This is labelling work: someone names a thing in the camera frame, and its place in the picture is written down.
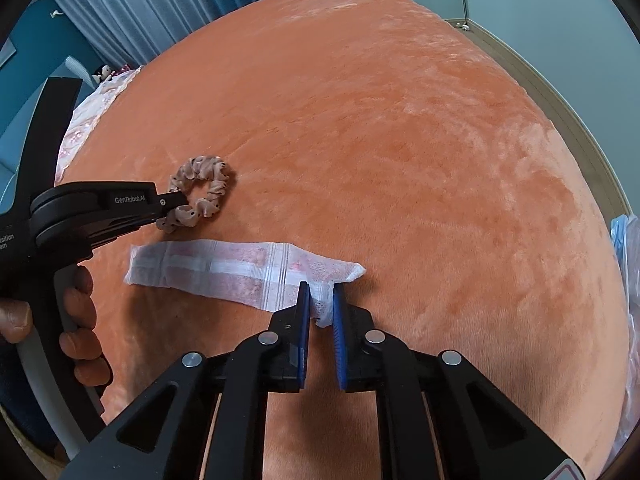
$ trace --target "plush blanket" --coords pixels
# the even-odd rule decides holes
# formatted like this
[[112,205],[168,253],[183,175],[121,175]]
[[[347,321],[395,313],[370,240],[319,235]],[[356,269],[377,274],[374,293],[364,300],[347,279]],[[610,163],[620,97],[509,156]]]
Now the plush blanket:
[[[107,418],[181,353],[230,351],[269,319],[124,285],[131,244],[290,242],[361,263],[351,303],[411,348],[460,350],[599,474],[628,350],[607,227],[553,124],[462,33],[409,0],[251,4],[150,63],[65,181],[163,192],[200,154],[235,172],[219,215],[145,227],[88,263],[115,371]],[[306,389],[270,397],[264,477],[376,478],[377,456],[374,396],[340,393],[331,329],[313,327]]]

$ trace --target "gripper handle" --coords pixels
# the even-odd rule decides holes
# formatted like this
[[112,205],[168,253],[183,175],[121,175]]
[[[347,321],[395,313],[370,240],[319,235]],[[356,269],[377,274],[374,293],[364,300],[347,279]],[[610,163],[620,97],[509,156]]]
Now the gripper handle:
[[69,458],[103,428],[101,405],[94,388],[85,388],[74,375],[75,361],[60,349],[60,335],[75,324],[62,308],[62,290],[75,266],[59,272],[25,276],[13,297],[26,301],[33,313],[33,330],[18,343],[18,354],[33,394]]

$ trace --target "orange blanket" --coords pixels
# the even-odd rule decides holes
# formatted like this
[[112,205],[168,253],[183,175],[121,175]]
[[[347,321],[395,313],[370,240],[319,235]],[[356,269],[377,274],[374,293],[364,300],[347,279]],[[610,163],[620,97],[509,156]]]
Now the orange blanket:
[[[607,227],[553,124],[463,34],[409,0],[251,4],[145,67],[65,181],[165,191],[201,153],[236,185],[216,218],[166,239],[290,242],[361,263],[348,299],[379,327],[422,352],[459,349],[599,473],[628,341]],[[108,418],[182,352],[230,351],[268,323],[124,285],[130,245],[161,239],[148,226],[88,265],[115,371]],[[331,330],[311,332],[306,390],[270,397],[264,477],[376,478],[374,397],[338,391]]]

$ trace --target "blue gripper pad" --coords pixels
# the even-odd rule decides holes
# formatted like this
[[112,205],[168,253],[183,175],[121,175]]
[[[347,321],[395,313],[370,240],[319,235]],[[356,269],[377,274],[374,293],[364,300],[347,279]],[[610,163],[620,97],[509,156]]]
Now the blue gripper pad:
[[300,282],[300,290],[298,291],[298,303],[296,309],[296,318],[300,323],[298,331],[298,384],[300,388],[305,387],[306,379],[306,358],[307,348],[309,346],[309,317],[311,316],[311,291],[308,283]]
[[334,285],[334,349],[335,349],[335,370],[338,376],[338,386],[341,390],[347,388],[347,345],[344,335],[343,316],[346,312],[344,302],[344,289],[341,283]]

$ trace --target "metal screw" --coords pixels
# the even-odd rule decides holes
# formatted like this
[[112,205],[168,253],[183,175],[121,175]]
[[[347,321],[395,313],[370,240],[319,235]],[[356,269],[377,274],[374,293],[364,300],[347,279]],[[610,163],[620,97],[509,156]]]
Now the metal screw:
[[187,368],[195,368],[196,366],[199,366],[201,362],[202,356],[197,352],[189,352],[182,358],[182,364]]
[[380,330],[369,330],[364,335],[364,339],[366,339],[370,343],[382,343],[385,340],[385,337],[385,333],[380,332]]
[[447,350],[442,354],[442,360],[449,366],[458,366],[462,362],[462,355],[455,350]]
[[263,345],[272,345],[278,341],[278,334],[275,332],[262,332],[258,336],[258,341]]

